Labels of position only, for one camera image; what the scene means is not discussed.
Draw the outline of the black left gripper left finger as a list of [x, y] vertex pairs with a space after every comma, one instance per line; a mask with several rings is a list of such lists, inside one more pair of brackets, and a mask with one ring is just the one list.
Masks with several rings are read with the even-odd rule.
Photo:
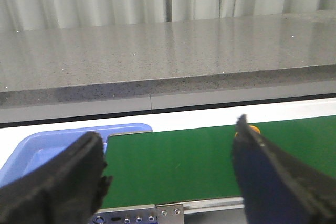
[[88, 223], [112, 182], [103, 142], [87, 132], [22, 178], [1, 188], [1, 223]]

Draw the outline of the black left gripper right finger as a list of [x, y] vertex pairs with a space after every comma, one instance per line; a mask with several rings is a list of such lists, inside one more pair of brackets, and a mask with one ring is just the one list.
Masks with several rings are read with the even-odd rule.
[[335, 223], [335, 178], [254, 131], [241, 115], [232, 165], [248, 223]]

